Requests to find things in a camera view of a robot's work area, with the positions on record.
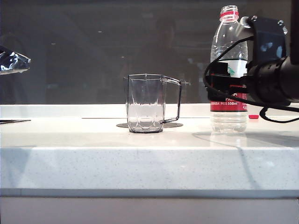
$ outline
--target white countertop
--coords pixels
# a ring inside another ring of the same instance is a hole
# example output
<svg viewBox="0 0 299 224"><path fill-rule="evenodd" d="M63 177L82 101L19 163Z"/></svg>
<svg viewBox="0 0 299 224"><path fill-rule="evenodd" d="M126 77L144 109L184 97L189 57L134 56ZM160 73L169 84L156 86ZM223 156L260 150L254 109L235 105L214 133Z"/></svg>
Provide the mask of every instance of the white countertop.
<svg viewBox="0 0 299 224"><path fill-rule="evenodd" d="M243 134L209 118L134 134L125 119L32 118L0 126L2 196L299 197L298 122L249 120Z"/></svg>

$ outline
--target red bottle cap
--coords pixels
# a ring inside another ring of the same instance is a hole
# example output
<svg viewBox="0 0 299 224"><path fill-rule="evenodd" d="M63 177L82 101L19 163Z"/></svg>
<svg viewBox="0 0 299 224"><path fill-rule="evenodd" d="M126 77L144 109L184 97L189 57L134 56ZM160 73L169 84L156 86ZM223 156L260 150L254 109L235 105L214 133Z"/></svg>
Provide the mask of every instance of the red bottle cap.
<svg viewBox="0 0 299 224"><path fill-rule="evenodd" d="M258 119L259 118L259 115L258 114L251 114L251 115L248 115L248 117L250 119Z"/></svg>

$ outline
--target glass window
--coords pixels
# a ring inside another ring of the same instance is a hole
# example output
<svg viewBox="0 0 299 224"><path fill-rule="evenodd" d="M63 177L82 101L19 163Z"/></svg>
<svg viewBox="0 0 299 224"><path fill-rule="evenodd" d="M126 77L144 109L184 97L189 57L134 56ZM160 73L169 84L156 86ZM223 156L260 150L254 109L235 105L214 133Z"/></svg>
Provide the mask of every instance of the glass window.
<svg viewBox="0 0 299 224"><path fill-rule="evenodd" d="M289 0L3 0L0 44L32 62L0 76L0 104L120 104L122 78L138 73L182 80L182 103L208 102L202 75L228 4L290 30Z"/></svg>

